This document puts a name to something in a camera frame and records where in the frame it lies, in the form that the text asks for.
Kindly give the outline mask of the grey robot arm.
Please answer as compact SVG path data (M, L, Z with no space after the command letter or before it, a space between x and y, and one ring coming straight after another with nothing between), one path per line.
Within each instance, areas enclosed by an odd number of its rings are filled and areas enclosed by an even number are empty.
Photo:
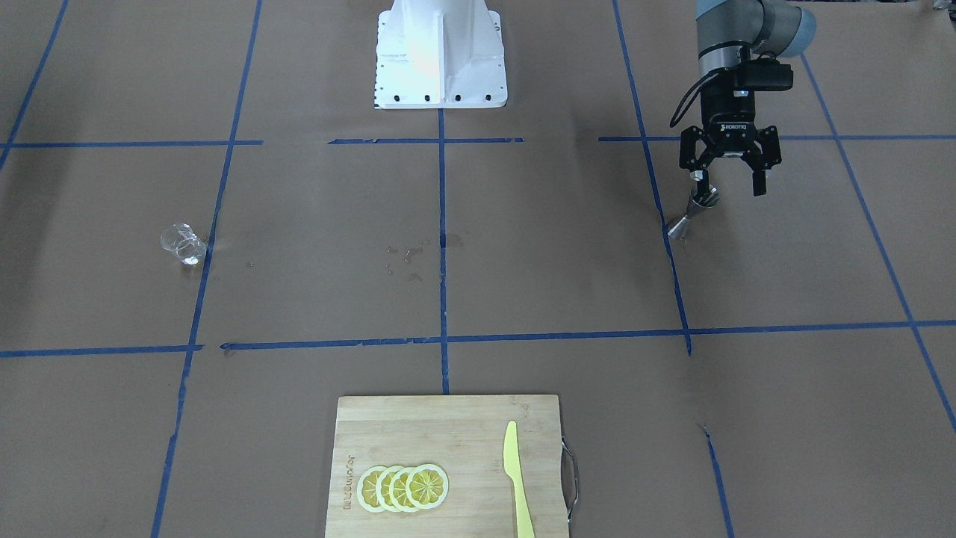
M788 1L699 1L696 4L701 77L686 91L670 126L700 99L702 126L680 133L679 166L694 186L691 208L709 208L719 198L710 181L717 158L739 158L752 171L752 193L767 191L769 171L782 162L777 126L755 125L758 92L792 89L792 66L816 36L815 14Z

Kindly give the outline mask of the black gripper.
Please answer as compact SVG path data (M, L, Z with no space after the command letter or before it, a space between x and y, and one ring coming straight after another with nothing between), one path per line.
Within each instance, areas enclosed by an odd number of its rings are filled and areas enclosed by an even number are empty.
M769 171L782 162L776 126L754 125L754 92L761 85L754 71L712 71L701 94L702 129L686 127L680 133L679 166L688 170L694 187L693 205L716 205L718 191L708 167L714 158L738 155L752 171L752 194L767 194Z

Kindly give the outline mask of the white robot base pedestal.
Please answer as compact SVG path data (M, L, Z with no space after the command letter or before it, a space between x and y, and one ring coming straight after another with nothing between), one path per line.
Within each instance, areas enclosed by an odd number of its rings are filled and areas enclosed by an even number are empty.
M487 109L509 101L502 21L484 1L395 1L376 30L376 108Z

